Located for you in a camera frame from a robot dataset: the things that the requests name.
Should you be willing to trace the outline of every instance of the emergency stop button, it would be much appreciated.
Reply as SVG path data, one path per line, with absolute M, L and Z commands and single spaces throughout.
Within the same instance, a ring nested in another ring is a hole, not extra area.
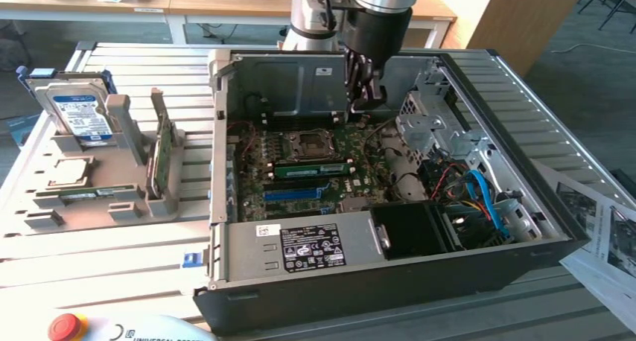
M 69 341 L 81 330 L 81 320 L 72 313 L 65 313 L 55 318 L 49 325 L 49 339 L 52 341 Z

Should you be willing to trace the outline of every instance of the cpu socket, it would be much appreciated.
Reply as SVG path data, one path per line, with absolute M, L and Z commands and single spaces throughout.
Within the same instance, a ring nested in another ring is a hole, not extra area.
M 328 130 L 311 130 L 287 134 L 293 161 L 331 160 L 337 157 L 333 135 Z

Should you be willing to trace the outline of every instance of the metal work table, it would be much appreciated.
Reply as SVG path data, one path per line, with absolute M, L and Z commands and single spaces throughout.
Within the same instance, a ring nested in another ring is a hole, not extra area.
M 151 87 L 165 93 L 177 127 L 187 131 L 179 223 L 5 236 L 0 239 L 0 303 L 55 307 L 69 312 L 140 312 L 172 315 L 207 327 L 187 290 L 191 273 L 180 270 L 183 252 L 209 241 L 209 158 L 213 102 L 208 87 L 209 45 L 101 43 L 76 51 L 67 70 L 115 75 L 120 94 L 131 96 L 131 114 L 143 131 L 155 130 Z M 523 82 L 485 51 L 455 51 L 475 87 L 531 158 L 593 187 L 632 208 L 631 198 Z M 0 190 L 7 204 L 20 175 L 33 173 L 53 132 L 40 118 Z M 0 226 L 3 233 L 17 226 Z M 504 290 L 425 305 L 268 331 L 261 337 L 304 340 L 636 340 L 636 336 L 563 267 L 528 273 Z

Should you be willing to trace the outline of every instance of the red wire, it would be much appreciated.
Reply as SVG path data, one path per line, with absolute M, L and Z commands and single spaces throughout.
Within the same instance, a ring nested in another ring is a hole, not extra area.
M 488 213 L 488 211 L 485 210 L 484 205 L 483 205 L 480 202 L 477 202 L 477 201 L 475 201 L 475 203 L 477 203 L 479 208 L 480 208 L 481 211 L 484 212 L 485 218 L 488 218 L 488 220 L 492 220 L 492 218 L 491 218 L 491 216 L 489 216 L 489 213 Z
M 255 139 L 256 139 L 256 128 L 255 128 L 255 124 L 252 124 L 249 121 L 241 120 L 241 121 L 235 121 L 233 123 L 231 123 L 228 125 L 228 130 L 232 129 L 237 124 L 249 125 L 249 130 L 251 130 L 251 133 L 252 133 L 252 137 L 249 138 L 248 146 L 244 148 L 243 153 L 240 153 L 240 158 L 244 158 L 245 153 L 248 152 L 249 147 L 252 147 L 252 143 L 255 142 Z
M 448 167 L 447 167 L 447 169 L 445 169 L 444 172 L 441 173 L 441 178 L 440 178 L 439 181 L 437 181 L 437 185 L 436 185 L 435 190 L 433 190 L 433 193 L 432 193 L 432 195 L 431 195 L 431 199 L 433 199 L 435 196 L 437 195 L 437 190 L 439 190 L 439 187 L 441 186 L 441 182 L 443 182 L 444 179 L 447 178 L 447 173 L 448 173 L 448 171 L 451 170 L 451 168 L 452 168 L 453 166 L 457 166 L 457 164 L 449 164 Z

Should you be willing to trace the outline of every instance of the warning label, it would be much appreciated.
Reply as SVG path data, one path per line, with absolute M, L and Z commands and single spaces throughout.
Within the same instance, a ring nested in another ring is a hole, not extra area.
M 347 265 L 336 224 L 280 229 L 280 243 L 289 273 Z
M 89 141 L 111 137 L 112 130 L 105 116 L 96 111 L 99 104 L 93 95 L 59 95 L 53 100 L 75 136 Z

